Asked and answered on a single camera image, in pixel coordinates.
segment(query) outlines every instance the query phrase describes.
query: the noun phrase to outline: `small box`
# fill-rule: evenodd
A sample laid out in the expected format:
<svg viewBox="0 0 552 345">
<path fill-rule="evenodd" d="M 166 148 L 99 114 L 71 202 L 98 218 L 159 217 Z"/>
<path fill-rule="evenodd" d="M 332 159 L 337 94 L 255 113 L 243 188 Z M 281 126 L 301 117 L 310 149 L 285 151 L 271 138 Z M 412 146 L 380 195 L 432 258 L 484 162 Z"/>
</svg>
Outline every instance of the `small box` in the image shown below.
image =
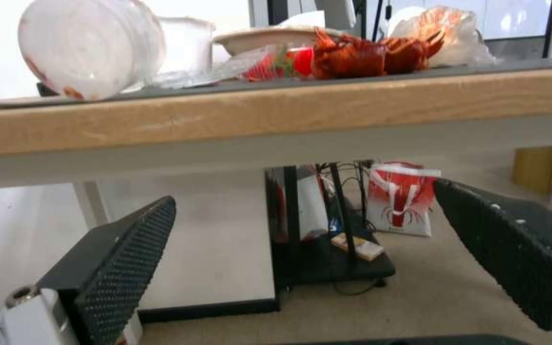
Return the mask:
<svg viewBox="0 0 552 345">
<path fill-rule="evenodd" d="M 357 252 L 357 256 L 363 260 L 372 261 L 377 256 L 385 252 L 385 248 L 381 247 L 381 245 L 377 245 L 374 242 L 370 242 L 356 236 L 353 236 L 353 242 L 355 243 L 355 252 Z M 331 238 L 331 244 L 348 252 L 346 235 L 344 233 Z"/>
</svg>

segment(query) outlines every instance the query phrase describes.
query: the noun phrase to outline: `food waste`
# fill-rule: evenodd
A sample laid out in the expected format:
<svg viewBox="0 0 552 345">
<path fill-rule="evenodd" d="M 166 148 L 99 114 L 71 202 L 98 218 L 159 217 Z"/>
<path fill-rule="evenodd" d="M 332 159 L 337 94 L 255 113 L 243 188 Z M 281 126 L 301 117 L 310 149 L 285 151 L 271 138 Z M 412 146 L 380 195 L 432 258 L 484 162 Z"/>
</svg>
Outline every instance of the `food waste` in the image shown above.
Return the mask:
<svg viewBox="0 0 552 345">
<path fill-rule="evenodd" d="M 341 79 L 410 73 L 427 68 L 427 60 L 440 51 L 445 33 L 437 30 L 421 39 L 388 37 L 378 42 L 352 35 L 332 39 L 320 28 L 315 28 L 315 35 L 313 47 L 290 50 L 283 46 L 242 77 L 266 81 L 283 77 Z"/>
</svg>

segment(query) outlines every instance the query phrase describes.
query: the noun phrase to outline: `plastic cup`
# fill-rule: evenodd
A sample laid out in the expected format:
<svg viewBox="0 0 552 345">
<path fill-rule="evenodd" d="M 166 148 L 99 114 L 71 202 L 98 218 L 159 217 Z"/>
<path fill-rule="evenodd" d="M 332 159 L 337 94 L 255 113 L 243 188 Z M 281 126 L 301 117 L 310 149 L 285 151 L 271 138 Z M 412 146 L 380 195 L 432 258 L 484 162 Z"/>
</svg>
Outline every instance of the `plastic cup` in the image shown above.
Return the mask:
<svg viewBox="0 0 552 345">
<path fill-rule="evenodd" d="M 18 44 L 46 86 L 101 100 L 159 71 L 160 22 L 139 0 L 36 0 L 24 11 Z"/>
</svg>

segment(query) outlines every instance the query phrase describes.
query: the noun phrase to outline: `black textured gripper pad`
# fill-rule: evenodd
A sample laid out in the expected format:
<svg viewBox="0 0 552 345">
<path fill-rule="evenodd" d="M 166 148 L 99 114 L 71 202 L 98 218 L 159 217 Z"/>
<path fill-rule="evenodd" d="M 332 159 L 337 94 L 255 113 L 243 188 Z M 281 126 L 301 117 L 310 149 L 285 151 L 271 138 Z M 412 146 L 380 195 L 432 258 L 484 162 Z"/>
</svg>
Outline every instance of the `black textured gripper pad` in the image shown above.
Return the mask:
<svg viewBox="0 0 552 345">
<path fill-rule="evenodd" d="M 167 196 L 90 230 L 38 283 L 53 288 L 81 344 L 116 342 L 161 259 L 176 214 Z"/>
<path fill-rule="evenodd" d="M 445 179 L 434 188 L 468 251 L 525 314 L 552 330 L 552 212 Z"/>
</svg>

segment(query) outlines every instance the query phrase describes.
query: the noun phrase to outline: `red and white shopping bag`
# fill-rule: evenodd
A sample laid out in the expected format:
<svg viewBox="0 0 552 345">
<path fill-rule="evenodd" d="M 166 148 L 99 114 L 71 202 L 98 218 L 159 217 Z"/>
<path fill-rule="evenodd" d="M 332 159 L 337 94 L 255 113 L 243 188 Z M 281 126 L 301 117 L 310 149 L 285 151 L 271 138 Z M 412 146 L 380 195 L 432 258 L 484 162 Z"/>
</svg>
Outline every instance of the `red and white shopping bag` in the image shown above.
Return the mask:
<svg viewBox="0 0 552 345">
<path fill-rule="evenodd" d="M 429 206 L 434 200 L 433 181 L 439 170 L 390 162 L 375 164 L 368 184 L 368 220 L 376 229 L 393 233 L 431 236 Z"/>
</svg>

